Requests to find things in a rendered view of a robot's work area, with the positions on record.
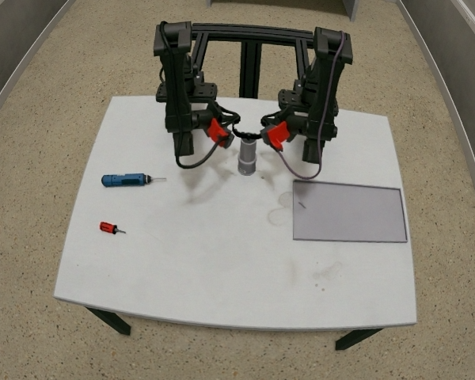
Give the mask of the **blue electric screwdriver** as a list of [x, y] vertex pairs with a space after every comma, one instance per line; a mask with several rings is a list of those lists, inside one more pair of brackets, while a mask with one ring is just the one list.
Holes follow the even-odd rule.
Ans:
[[144, 173], [109, 174], [101, 178], [104, 186], [144, 185], [152, 180], [164, 180], [166, 177], [153, 178]]

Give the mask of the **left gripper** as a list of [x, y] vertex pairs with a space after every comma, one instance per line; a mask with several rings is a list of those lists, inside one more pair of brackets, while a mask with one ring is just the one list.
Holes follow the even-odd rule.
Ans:
[[274, 124], [277, 126], [267, 132], [271, 144], [277, 150], [279, 148], [283, 149], [281, 143], [285, 140], [287, 140], [286, 143], [290, 143], [296, 135], [304, 135], [301, 131], [302, 122], [307, 116], [293, 116], [292, 114], [295, 115], [293, 106], [292, 104], [287, 104], [284, 109], [262, 117], [263, 120], [267, 121], [268, 125]]

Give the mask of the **red screwdriver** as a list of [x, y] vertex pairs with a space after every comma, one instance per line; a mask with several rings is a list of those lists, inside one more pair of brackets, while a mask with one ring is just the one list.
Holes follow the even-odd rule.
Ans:
[[112, 224], [106, 223], [106, 222], [101, 222], [100, 230], [103, 230], [103, 231], [106, 231], [106, 232], [109, 232], [109, 233], [112, 233], [112, 234], [116, 234], [116, 232], [118, 232], [118, 231], [122, 232], [122, 233], [126, 233], [125, 231], [118, 230], [117, 225], [112, 225]]

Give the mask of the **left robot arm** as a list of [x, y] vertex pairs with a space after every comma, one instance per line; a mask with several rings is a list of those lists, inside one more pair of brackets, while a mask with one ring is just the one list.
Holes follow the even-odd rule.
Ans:
[[[344, 43], [335, 61], [334, 56], [341, 44], [342, 35]], [[313, 49], [316, 54], [313, 62], [306, 68], [304, 77], [301, 77], [301, 87], [304, 86], [302, 92], [281, 89], [280, 104], [310, 108], [308, 117], [302, 122], [301, 131], [308, 138], [304, 141], [302, 161], [319, 165], [317, 137], [322, 120], [321, 158], [325, 141], [331, 142], [332, 138], [337, 137], [338, 128], [334, 124], [334, 112], [338, 112], [336, 91], [345, 63], [352, 65], [353, 61], [350, 34], [316, 26]]]

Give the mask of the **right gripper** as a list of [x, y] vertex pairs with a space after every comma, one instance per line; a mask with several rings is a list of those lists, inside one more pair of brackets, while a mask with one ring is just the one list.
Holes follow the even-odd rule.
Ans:
[[[193, 130], [203, 129], [208, 138], [211, 138], [216, 142], [219, 138], [225, 138], [228, 136], [222, 128], [228, 127], [232, 124], [233, 120], [239, 115], [236, 112], [232, 112], [218, 104], [215, 100], [209, 100], [206, 109], [204, 110], [193, 110], [195, 114], [198, 115], [198, 126]], [[224, 113], [232, 114], [232, 116], [224, 115]], [[220, 115], [221, 114], [221, 115]], [[227, 122], [228, 121], [228, 122]], [[218, 122], [218, 123], [217, 123]], [[218, 132], [218, 133], [217, 133]], [[221, 135], [219, 138], [216, 138], [217, 135]]]

